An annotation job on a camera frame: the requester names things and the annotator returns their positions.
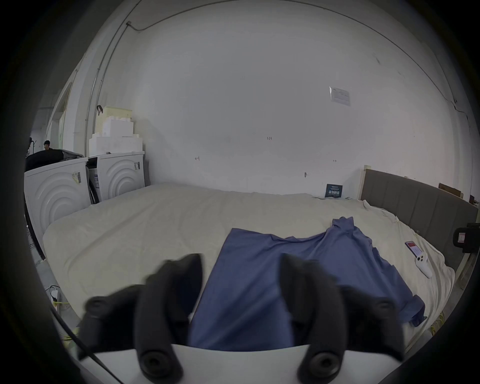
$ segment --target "blue shirt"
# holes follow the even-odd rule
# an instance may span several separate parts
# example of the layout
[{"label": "blue shirt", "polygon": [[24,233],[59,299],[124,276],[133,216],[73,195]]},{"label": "blue shirt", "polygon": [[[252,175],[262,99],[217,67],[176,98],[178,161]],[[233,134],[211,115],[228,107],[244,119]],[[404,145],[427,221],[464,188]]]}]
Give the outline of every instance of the blue shirt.
[{"label": "blue shirt", "polygon": [[354,226],[352,217],[334,219],[326,232],[307,239],[282,239],[234,228],[193,317],[189,345],[228,351],[294,346],[290,314],[278,283],[283,253],[317,260],[337,285],[390,298],[402,323],[417,326],[424,320],[423,301],[412,295],[396,268]]}]

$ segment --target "white styrofoam block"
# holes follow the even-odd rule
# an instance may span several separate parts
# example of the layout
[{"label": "white styrofoam block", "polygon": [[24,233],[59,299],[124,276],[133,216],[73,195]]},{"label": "white styrofoam block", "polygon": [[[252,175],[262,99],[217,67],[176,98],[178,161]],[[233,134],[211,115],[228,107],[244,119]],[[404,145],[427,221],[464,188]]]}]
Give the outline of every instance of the white styrofoam block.
[{"label": "white styrofoam block", "polygon": [[143,142],[141,137],[92,137],[88,142],[89,156],[141,152]]},{"label": "white styrofoam block", "polygon": [[106,119],[103,123],[102,136],[122,137],[133,135],[133,122],[127,120]]}]

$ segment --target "white washing machine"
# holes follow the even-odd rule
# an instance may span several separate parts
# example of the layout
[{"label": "white washing machine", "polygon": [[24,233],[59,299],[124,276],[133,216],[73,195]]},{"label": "white washing machine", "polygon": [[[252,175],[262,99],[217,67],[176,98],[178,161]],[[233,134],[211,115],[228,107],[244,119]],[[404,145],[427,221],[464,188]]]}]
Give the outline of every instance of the white washing machine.
[{"label": "white washing machine", "polygon": [[48,226],[90,205],[87,160],[65,160],[25,172],[25,203],[43,252],[43,234]]},{"label": "white washing machine", "polygon": [[113,153],[89,158],[89,177],[99,201],[145,186],[145,152]]}]

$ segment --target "mattress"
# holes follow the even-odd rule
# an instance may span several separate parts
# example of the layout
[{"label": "mattress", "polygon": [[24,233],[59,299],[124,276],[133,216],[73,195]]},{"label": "mattress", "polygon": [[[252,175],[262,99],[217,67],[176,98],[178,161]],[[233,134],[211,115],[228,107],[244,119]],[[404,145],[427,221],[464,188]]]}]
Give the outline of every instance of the mattress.
[{"label": "mattress", "polygon": [[[232,228],[279,237],[306,238],[324,232],[332,220],[352,216],[412,293],[425,303],[427,320],[404,325],[406,350],[439,316],[455,273],[443,255],[395,215],[366,201],[320,199],[307,194],[271,195],[211,190],[162,183],[53,222],[44,234],[45,253],[68,302],[81,317],[91,296],[141,284],[164,260],[204,255],[204,284]],[[428,279],[406,247],[414,241],[427,253]]]}]

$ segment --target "smartphone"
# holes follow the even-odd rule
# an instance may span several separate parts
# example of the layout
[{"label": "smartphone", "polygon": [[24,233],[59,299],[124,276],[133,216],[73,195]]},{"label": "smartphone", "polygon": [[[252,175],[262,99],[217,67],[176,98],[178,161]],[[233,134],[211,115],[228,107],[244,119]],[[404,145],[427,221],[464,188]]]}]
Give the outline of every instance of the smartphone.
[{"label": "smartphone", "polygon": [[412,251],[415,257],[420,257],[422,254],[422,250],[413,241],[407,241],[405,245]]}]

